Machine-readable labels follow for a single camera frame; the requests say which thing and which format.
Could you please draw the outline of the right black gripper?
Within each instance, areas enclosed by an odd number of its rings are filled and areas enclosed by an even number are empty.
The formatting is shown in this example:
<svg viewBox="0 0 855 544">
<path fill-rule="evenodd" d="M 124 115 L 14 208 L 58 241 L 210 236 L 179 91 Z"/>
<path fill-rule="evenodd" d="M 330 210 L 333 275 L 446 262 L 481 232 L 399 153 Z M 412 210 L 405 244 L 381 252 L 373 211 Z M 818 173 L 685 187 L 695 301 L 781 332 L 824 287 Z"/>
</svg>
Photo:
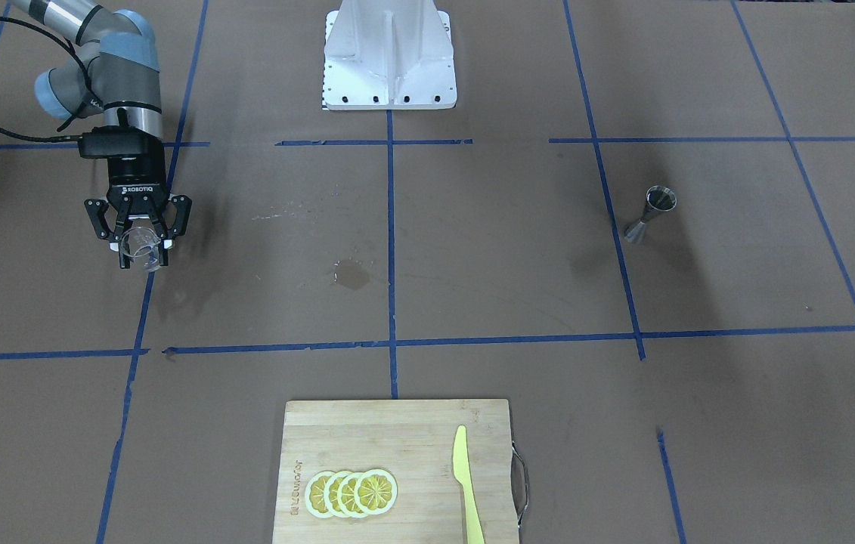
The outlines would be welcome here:
<svg viewBox="0 0 855 544">
<path fill-rule="evenodd" d="M 109 183 L 106 200 L 84 201 L 86 214 L 96 235 L 115 246 L 119 254 L 119 267 L 127 270 L 131 267 L 132 258 L 126 254 L 126 232 L 135 219 L 152 221 L 159 238 L 158 263 L 160 267 L 167 266 L 169 250 L 175 238 L 185 235 L 187 230 L 192 199 L 185 195 L 170 196 L 166 186 L 166 155 L 163 151 L 113 156 L 106 158 L 106 161 Z M 115 210 L 113 226 L 109 226 L 106 219 L 110 207 Z"/>
</svg>

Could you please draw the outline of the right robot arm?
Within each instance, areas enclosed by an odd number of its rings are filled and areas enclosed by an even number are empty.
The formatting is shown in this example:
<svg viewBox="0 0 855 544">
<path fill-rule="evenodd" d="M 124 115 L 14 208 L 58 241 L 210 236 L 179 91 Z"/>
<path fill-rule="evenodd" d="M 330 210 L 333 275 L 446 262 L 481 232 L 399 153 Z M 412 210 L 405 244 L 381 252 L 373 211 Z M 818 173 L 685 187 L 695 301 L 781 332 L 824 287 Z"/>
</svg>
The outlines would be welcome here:
<svg viewBox="0 0 855 544">
<path fill-rule="evenodd" d="M 185 234 L 191 201 L 170 193 L 154 31 L 143 15 L 95 1 L 17 1 L 15 6 L 75 46 L 67 65 L 40 73 L 38 103 L 65 122 L 102 115 L 78 138 L 79 155 L 105 159 L 108 190 L 84 207 L 95 235 L 123 269 L 152 272 L 169 263 Z"/>
</svg>

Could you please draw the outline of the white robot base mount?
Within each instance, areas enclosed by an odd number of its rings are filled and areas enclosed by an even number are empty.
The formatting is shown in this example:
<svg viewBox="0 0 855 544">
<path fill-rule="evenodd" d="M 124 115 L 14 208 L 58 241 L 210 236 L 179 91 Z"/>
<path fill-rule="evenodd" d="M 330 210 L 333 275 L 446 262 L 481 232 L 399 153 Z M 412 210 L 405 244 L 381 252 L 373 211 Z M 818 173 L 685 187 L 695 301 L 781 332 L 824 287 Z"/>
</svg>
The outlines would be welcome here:
<svg viewBox="0 0 855 544">
<path fill-rule="evenodd" d="M 324 31 L 324 110 L 455 108 L 451 18 L 434 1 L 343 1 Z"/>
</svg>

